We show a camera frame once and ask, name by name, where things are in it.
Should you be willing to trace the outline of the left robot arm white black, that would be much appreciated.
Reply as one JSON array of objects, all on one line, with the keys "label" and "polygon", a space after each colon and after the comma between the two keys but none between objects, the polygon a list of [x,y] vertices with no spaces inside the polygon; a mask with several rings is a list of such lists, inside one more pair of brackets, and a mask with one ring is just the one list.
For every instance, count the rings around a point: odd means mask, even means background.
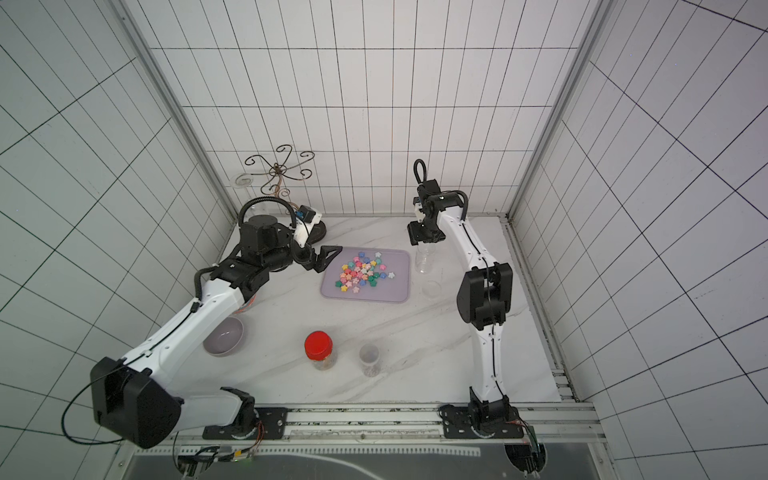
[{"label": "left robot arm white black", "polygon": [[247,439],[259,426],[252,395],[223,386],[213,393],[171,388],[189,356],[226,320],[233,320],[270,279],[292,264],[323,272],[342,249],[313,242],[326,227],[320,212],[273,196],[246,202],[237,216],[231,253],[194,275],[193,299],[154,335],[118,359],[105,357],[85,386],[95,423],[143,449],[173,433],[219,427]]}]

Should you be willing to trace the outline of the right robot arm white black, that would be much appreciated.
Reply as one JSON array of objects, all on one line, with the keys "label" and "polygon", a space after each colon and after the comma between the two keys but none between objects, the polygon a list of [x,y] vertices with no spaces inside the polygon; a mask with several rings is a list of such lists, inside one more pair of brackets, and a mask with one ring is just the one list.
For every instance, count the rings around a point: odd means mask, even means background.
[{"label": "right robot arm white black", "polygon": [[444,190],[428,179],[426,163],[414,161],[417,219],[408,224],[414,246],[449,241],[464,276],[456,295],[456,308],[471,332],[473,376],[469,401],[438,408],[447,439],[522,439],[525,422],[504,389],[501,346],[504,324],[511,309],[513,269],[498,261],[484,246],[467,219],[469,197],[460,190]]}]

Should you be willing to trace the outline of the small clear jar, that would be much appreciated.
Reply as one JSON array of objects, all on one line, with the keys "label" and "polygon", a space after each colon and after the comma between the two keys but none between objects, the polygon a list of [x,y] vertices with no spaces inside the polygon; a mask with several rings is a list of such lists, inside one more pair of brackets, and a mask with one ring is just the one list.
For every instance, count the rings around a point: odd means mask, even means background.
[{"label": "small clear jar", "polygon": [[376,377],[381,370],[381,353],[374,344],[365,344],[359,350],[359,360],[366,377]]}]

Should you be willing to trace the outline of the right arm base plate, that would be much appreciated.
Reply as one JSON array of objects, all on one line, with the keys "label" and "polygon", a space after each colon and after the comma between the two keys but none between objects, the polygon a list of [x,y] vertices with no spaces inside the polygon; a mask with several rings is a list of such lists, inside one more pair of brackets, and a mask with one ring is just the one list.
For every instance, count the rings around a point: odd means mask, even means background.
[{"label": "right arm base plate", "polygon": [[521,439],[525,433],[518,410],[508,401],[488,405],[446,404],[438,409],[443,436],[453,440]]}]

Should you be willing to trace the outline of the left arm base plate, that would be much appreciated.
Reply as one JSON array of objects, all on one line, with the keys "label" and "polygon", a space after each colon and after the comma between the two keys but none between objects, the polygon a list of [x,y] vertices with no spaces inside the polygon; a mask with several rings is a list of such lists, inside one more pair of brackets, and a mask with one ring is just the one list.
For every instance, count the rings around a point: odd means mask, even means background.
[{"label": "left arm base plate", "polygon": [[279,440],[283,437],[289,410],[284,407],[246,407],[226,426],[207,426],[205,440],[255,441]]}]

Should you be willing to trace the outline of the clear jar with colourful candies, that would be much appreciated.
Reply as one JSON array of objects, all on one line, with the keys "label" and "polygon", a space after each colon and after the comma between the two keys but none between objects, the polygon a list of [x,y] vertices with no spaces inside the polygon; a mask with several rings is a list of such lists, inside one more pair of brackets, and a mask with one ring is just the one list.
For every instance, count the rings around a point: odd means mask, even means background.
[{"label": "clear jar with colourful candies", "polygon": [[436,255],[436,245],[434,243],[419,243],[415,254],[415,269],[420,274],[431,272]]}]

